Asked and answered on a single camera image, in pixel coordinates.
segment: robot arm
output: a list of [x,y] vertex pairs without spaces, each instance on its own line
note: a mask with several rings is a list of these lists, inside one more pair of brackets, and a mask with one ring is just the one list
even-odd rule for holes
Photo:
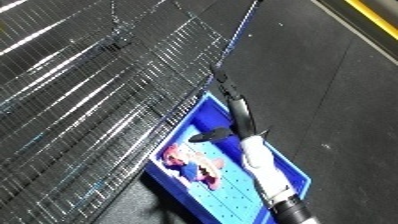
[[253,176],[256,190],[278,224],[319,224],[299,198],[286,176],[275,167],[271,151],[257,134],[252,114],[236,85],[220,69],[211,68],[227,100],[233,126],[243,150],[244,168]]

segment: blue plastic bin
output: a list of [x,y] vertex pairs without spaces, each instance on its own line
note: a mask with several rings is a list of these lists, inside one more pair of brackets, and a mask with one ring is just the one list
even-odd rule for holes
[[[227,127],[230,123],[226,107],[211,94],[206,94],[159,145],[151,156],[146,171],[203,223],[274,223],[254,189],[252,178],[240,165],[241,151],[236,137],[217,143],[188,142],[194,134],[215,127]],[[178,171],[166,168],[161,159],[163,151],[173,143],[203,152],[210,159],[223,158],[225,166],[221,170],[221,187],[212,191],[202,182],[193,182],[189,188],[182,184],[177,178]],[[265,144],[273,152],[278,168],[303,198],[311,179],[270,144]]]

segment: wire rack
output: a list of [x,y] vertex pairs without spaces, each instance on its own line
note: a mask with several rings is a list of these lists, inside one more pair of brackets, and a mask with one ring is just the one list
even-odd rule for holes
[[92,222],[226,45],[168,0],[3,0],[0,26],[2,223]]

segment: black surface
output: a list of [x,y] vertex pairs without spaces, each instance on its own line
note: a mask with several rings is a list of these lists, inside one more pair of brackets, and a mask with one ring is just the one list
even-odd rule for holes
[[[318,0],[329,8],[337,16],[345,20],[354,29],[361,32],[366,38],[375,43],[380,49],[389,54],[395,60],[398,60],[398,41],[392,35],[384,31],[373,21],[368,19],[354,7],[351,7],[346,1],[334,1],[334,0]],[[372,4],[377,9],[382,9],[377,3]],[[382,12],[377,11],[380,16],[387,16],[389,21],[394,26],[395,19],[392,18],[391,13],[381,14]]]
[[[229,36],[247,5],[219,0],[203,18]],[[398,219],[396,65],[310,1],[270,0],[225,70],[258,129],[274,125],[271,144],[312,177],[306,203],[322,223]],[[97,223],[196,220],[144,176]]]

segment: pink object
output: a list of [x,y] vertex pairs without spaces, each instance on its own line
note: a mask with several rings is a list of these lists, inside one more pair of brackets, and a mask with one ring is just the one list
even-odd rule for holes
[[[205,182],[211,190],[216,190],[221,185],[220,169],[224,167],[224,160],[221,158],[210,160],[201,152],[183,152],[177,144],[173,144],[163,152],[163,162],[167,166],[178,166],[181,171],[195,167],[194,180]],[[180,174],[189,179],[183,172]]]

